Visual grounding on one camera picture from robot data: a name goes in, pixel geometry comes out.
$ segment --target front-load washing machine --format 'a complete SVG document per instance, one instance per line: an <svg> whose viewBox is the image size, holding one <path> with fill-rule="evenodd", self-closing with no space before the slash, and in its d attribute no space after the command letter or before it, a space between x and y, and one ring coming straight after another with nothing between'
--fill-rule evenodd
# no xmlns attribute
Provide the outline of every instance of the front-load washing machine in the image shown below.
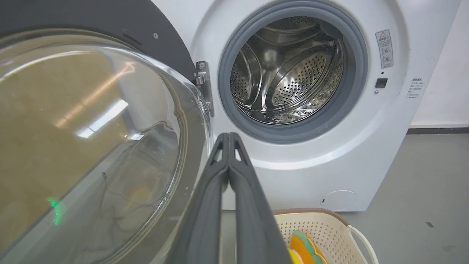
<svg viewBox="0 0 469 264"><path fill-rule="evenodd" d="M222 132L242 137L272 209L365 210L458 6L5 4L2 261L160 260Z"/></svg>
<svg viewBox="0 0 469 264"><path fill-rule="evenodd" d="M242 136L272 208L343 211L366 210L377 192L459 6L155 2L210 65L213 134ZM235 208L231 190L223 205Z"/></svg>

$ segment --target warning sticker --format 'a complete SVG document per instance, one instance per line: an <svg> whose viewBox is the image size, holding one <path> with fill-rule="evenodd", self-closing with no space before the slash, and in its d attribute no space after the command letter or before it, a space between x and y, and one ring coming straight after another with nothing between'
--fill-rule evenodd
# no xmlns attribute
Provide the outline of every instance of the warning sticker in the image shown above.
<svg viewBox="0 0 469 264"><path fill-rule="evenodd" d="M393 44L391 43L391 34L389 30L376 32L379 54L381 55L381 68L388 68L394 65Z"/></svg>
<svg viewBox="0 0 469 264"><path fill-rule="evenodd" d="M418 99L424 91L424 85L425 83L424 81L422 81L422 78L412 78L412 81L410 82L410 86L406 93L406 98Z"/></svg>

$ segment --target gray floor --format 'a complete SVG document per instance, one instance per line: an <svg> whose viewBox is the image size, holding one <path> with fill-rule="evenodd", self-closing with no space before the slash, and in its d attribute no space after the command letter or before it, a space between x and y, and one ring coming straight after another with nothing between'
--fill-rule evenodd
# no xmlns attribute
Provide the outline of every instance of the gray floor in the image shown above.
<svg viewBox="0 0 469 264"><path fill-rule="evenodd" d="M382 264L469 263L468 189L469 134L408 135L368 210L342 215ZM225 211L224 264L235 262L234 224Z"/></svg>

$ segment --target laundry basket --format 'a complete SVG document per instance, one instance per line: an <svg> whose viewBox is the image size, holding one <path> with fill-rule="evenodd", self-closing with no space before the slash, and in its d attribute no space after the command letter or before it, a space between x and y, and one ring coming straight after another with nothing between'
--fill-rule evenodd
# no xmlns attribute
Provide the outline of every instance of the laundry basket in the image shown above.
<svg viewBox="0 0 469 264"><path fill-rule="evenodd" d="M320 208L278 210L275 220L287 245L299 230L316 243L329 264L368 264L352 234L365 245L372 264L378 264L373 247L363 234L337 213Z"/></svg>

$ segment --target circular access panel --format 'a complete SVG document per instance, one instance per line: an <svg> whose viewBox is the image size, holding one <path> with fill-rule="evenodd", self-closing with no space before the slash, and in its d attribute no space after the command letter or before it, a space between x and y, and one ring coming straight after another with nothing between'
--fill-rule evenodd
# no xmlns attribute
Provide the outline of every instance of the circular access panel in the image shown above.
<svg viewBox="0 0 469 264"><path fill-rule="evenodd" d="M246 134L288 144L336 126L361 95L367 51L358 26L330 3L289 1L256 12L222 55L219 95Z"/></svg>
<svg viewBox="0 0 469 264"><path fill-rule="evenodd" d="M321 207L331 211L346 210L356 202L356 194L349 190L340 190L325 195Z"/></svg>

